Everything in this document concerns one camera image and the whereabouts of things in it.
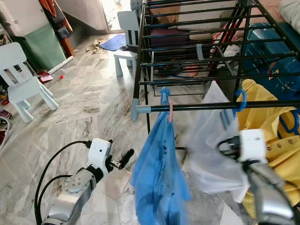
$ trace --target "black metal rack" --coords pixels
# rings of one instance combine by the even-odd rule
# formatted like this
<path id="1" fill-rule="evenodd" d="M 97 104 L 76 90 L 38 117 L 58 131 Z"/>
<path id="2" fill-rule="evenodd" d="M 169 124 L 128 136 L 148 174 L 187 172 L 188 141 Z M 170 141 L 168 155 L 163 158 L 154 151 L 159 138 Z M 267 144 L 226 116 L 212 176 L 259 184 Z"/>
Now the black metal rack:
<path id="1" fill-rule="evenodd" d="M 224 1 L 234 1 L 234 7 L 223 7 L 223 8 L 212 8 L 212 9 L 202 9 L 194 10 L 189 12 L 175 12 L 159 15 L 150 15 L 148 10 L 152 8 L 164 8 L 164 7 L 174 7 L 174 6 L 184 6 L 184 5 L 193 5 L 193 4 L 202 4 L 202 3 L 216 3 Z M 261 15 L 251 15 L 251 9 L 258 8 L 262 13 Z M 212 12 L 219 10 L 232 10 L 230 17 L 225 18 L 213 18 L 213 19 L 204 19 L 204 20 L 195 20 L 195 21 L 186 21 L 186 22 L 172 22 L 172 23 L 158 23 L 151 24 L 150 20 L 155 17 L 169 16 L 169 15 L 180 15 L 180 14 L 191 14 L 191 13 L 204 13 Z M 255 17 L 265 17 L 269 25 L 264 26 L 249 26 L 250 19 Z M 240 28 L 242 20 L 246 19 L 246 24 L 244 28 Z M 215 22 L 227 22 L 227 25 L 224 29 L 213 29 L 213 30 L 203 30 L 203 31 L 191 31 L 183 32 L 176 34 L 164 34 L 164 35 L 151 35 L 150 30 L 153 28 L 168 28 L 172 26 L 181 26 L 181 25 L 192 25 L 192 24 L 202 24 L 202 23 L 215 23 Z M 274 39 L 263 39 L 263 40 L 247 40 L 247 35 L 249 30 L 256 29 L 269 29 L 274 28 L 281 38 Z M 232 38 L 236 31 L 243 30 L 244 38 L 243 41 L 232 42 Z M 182 43 L 177 46 L 155 46 L 151 44 L 153 38 L 165 38 L 165 37 L 174 37 L 174 36 L 183 36 L 183 35 L 193 35 L 193 34 L 206 34 L 206 33 L 215 33 L 223 32 L 222 37 L 219 39 L 218 43 L 212 43 L 212 40 L 201 40 L 201 41 L 191 41 L 189 43 Z M 260 42 L 277 42 L 284 41 L 285 44 L 291 50 L 290 52 L 280 53 L 280 54 L 266 54 L 266 55 L 257 55 L 257 56 L 247 56 L 245 55 L 246 44 L 250 43 L 260 43 Z M 199 60 L 197 57 L 196 46 L 197 44 L 202 44 L 203 59 Z M 224 51 L 228 45 L 240 45 L 240 53 L 238 56 L 233 57 L 224 57 Z M 162 54 L 164 57 L 156 57 L 153 60 L 153 53 Z M 177 54 L 180 60 L 172 61 L 168 59 L 168 55 Z M 278 26 L 276 21 L 270 16 L 267 10 L 259 2 L 259 0 L 162 0 L 148 2 L 143 1 L 142 5 L 142 16 L 140 20 L 140 30 L 139 30 L 139 45 L 138 45 L 138 58 L 137 58 L 137 70 L 135 74 L 135 85 L 134 85 L 134 95 L 131 107 L 131 119 L 136 121 L 139 113 L 147 113 L 147 125 L 148 132 L 150 131 L 150 112 L 161 112 L 169 111 L 168 105 L 148 105 L 148 85 L 150 86 L 178 86 L 178 85 L 195 85 L 203 84 L 207 81 L 213 80 L 236 80 L 234 92 L 239 88 L 240 79 L 253 78 L 253 76 L 247 75 L 247 71 L 243 71 L 243 61 L 249 59 L 258 59 L 258 58 L 268 58 L 274 59 L 277 61 L 285 57 L 296 57 L 300 60 L 300 52 L 297 50 L 296 45 L 289 39 L 289 37 L 284 33 L 284 31 Z M 238 70 L 237 74 L 233 74 L 233 69 L 229 65 L 228 61 L 237 61 Z M 191 65 L 201 65 L 206 66 L 208 69 L 190 69 L 190 68 L 181 68 L 176 67 L 177 64 L 191 66 Z M 225 68 L 222 67 L 217 69 L 218 64 L 225 64 Z M 152 80 L 150 78 L 151 69 L 157 68 L 159 66 L 168 66 L 170 72 L 185 73 L 189 71 L 218 71 L 218 70 L 227 70 L 230 75 L 215 76 L 210 75 L 208 77 L 187 77 L 187 78 L 176 78 L 176 79 L 165 79 L 165 80 Z M 272 74 L 273 77 L 281 76 L 299 76 L 300 73 L 282 73 L 282 74 Z M 269 77 L 269 74 L 259 74 L 255 77 Z M 139 105 L 139 96 L 140 96 L 140 86 L 144 86 L 145 90 L 145 103 L 146 105 Z M 233 97 L 232 102 L 228 103 L 213 103 L 213 104 L 194 104 L 194 105 L 174 105 L 174 111 L 184 111 L 184 110 L 212 110 L 212 109 L 232 109 L 238 108 L 240 102 L 236 102 L 236 96 Z M 263 108 L 263 107 L 283 107 L 283 106 L 300 106 L 300 100 L 290 100 L 290 101 L 256 101 L 248 102 L 247 108 Z"/>

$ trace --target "blue mat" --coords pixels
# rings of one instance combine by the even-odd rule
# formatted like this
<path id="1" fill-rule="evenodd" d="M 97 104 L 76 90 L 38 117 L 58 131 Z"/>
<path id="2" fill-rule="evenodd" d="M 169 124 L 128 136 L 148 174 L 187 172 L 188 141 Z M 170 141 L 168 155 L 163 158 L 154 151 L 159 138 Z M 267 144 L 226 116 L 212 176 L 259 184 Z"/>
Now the blue mat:
<path id="1" fill-rule="evenodd" d="M 109 51 L 116 51 L 124 44 L 126 44 L 125 34 L 118 34 L 105 43 L 100 44 L 100 47 Z"/>

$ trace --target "blue suitcase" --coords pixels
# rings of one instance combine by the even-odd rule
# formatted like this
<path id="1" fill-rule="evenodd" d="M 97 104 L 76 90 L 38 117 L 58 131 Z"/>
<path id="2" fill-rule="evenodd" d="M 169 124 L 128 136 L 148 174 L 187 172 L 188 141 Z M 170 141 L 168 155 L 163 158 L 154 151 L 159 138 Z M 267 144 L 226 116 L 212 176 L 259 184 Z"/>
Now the blue suitcase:
<path id="1" fill-rule="evenodd" d="M 269 25 L 268 23 L 256 23 L 252 26 Z M 298 44 L 300 49 L 300 35 L 288 23 L 280 23 L 280 27 L 287 36 Z M 274 29 L 257 29 L 248 32 L 248 40 L 280 38 Z M 263 54 L 288 53 L 291 50 L 281 42 L 251 43 L 246 45 L 246 55 L 256 56 Z M 272 77 L 277 73 L 300 73 L 300 62 L 295 57 L 287 57 L 276 62 L 275 58 L 253 59 L 244 61 L 244 69 L 247 74 L 264 86 L 269 92 L 280 100 L 300 99 L 300 76 Z M 258 74 L 270 74 L 270 77 L 255 78 Z"/>

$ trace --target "white child chair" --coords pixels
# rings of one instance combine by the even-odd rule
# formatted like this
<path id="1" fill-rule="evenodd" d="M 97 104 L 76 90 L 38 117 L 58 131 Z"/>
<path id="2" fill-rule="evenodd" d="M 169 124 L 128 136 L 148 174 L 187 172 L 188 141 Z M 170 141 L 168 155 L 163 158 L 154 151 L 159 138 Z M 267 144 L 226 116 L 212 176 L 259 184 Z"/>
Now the white child chair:
<path id="1" fill-rule="evenodd" d="M 126 44 L 128 46 L 138 46 L 139 24 L 135 12 L 122 11 L 118 12 L 118 20 L 122 30 L 125 31 Z M 131 51 L 117 50 L 114 53 L 116 75 L 122 76 L 122 68 L 119 59 L 126 59 L 127 66 L 132 66 L 133 72 L 136 71 L 137 54 Z"/>
<path id="2" fill-rule="evenodd" d="M 8 99 L 19 112 L 24 122 L 33 120 L 33 116 L 26 110 L 30 104 L 26 99 L 40 94 L 51 110 L 56 110 L 58 104 L 51 98 L 53 95 L 37 77 L 25 66 L 26 56 L 19 43 L 13 42 L 0 46 L 0 75 L 9 85 Z M 18 65 L 22 72 L 18 72 L 14 66 Z"/>

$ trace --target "wall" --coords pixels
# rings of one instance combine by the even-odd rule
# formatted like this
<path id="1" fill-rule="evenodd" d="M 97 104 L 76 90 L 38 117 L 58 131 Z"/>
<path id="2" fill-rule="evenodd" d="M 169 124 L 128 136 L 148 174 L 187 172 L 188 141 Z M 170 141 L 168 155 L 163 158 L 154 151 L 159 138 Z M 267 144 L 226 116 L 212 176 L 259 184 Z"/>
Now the wall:
<path id="1" fill-rule="evenodd" d="M 56 0 L 62 11 L 96 30 L 107 30 L 101 0 Z"/>

